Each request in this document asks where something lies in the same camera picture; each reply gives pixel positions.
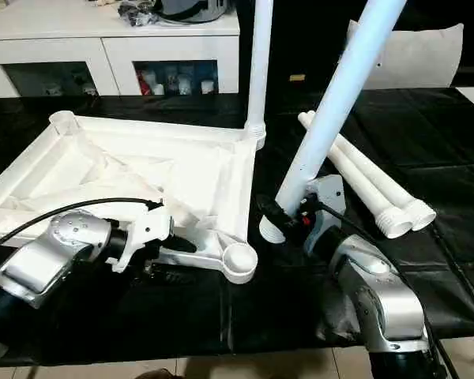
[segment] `table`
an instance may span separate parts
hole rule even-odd
[[[320,95],[276,94],[268,135],[257,153],[252,199],[271,196],[305,133],[296,121]],[[242,127],[238,96],[0,99],[0,172],[47,125],[76,114]],[[372,215],[345,187],[347,215],[400,261],[441,338],[474,336],[474,104],[454,88],[363,92],[342,133],[438,212],[424,230],[383,240]],[[321,173],[333,173],[325,163]],[[247,285],[218,272],[188,269],[181,283],[88,273],[77,298],[60,295],[44,310],[35,338],[3,365],[58,365],[182,355],[250,353],[359,343],[354,314],[323,259],[272,246],[258,232],[252,201],[249,242],[259,267]]]

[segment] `white cloth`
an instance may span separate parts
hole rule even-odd
[[[348,40],[357,27],[357,22],[349,21]],[[364,88],[449,87],[460,63],[463,35],[463,24],[392,32]]]

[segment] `glass cabinet door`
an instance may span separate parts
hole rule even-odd
[[[19,96],[96,96],[85,62],[9,63],[2,65]]]
[[[239,36],[104,38],[121,95],[239,91]]]
[[[217,61],[134,62],[142,95],[218,93]]]
[[[0,40],[0,97],[118,94],[99,38]]]

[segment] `white pvc pipe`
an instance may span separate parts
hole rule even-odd
[[[309,129],[310,114],[299,114],[299,121],[306,129]],[[332,145],[328,157],[360,200],[374,215],[376,225],[387,238],[400,237],[411,229],[411,217],[391,204],[381,191],[358,169],[354,162],[339,149],[337,144]]]
[[[306,129],[315,115],[314,111],[299,114],[299,121]],[[344,136],[338,135],[334,144],[358,167],[375,187],[398,208],[409,214],[412,229],[418,231],[434,221],[437,213],[423,200],[413,197],[400,184],[395,182],[381,168],[372,162]]]
[[[359,26],[319,104],[312,126],[277,193],[277,204],[290,216],[299,207],[306,184],[318,174],[405,3],[406,0],[367,2]],[[260,232],[272,243],[284,241],[280,230],[265,217],[260,222]]]
[[[273,0],[256,0],[254,9],[253,56],[251,57],[250,94],[244,129],[248,138],[257,142],[257,150],[265,143],[265,97],[269,72],[270,32]]]

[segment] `white cabinet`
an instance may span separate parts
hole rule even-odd
[[[235,10],[208,23],[134,28],[118,6],[16,0],[1,10],[0,97],[140,95],[157,85],[166,95],[239,91]]]
[[[192,93],[201,93],[202,81],[215,92],[239,91],[238,36],[104,38],[103,45],[122,95],[140,95],[137,77],[152,71],[165,92],[182,92],[180,81],[172,83],[182,75]]]
[[[99,38],[0,40],[0,97],[40,96],[57,86],[63,91],[59,83],[66,76],[80,80],[80,90],[85,81],[99,95],[119,94]],[[66,87],[75,92],[66,94],[77,94],[77,84]]]

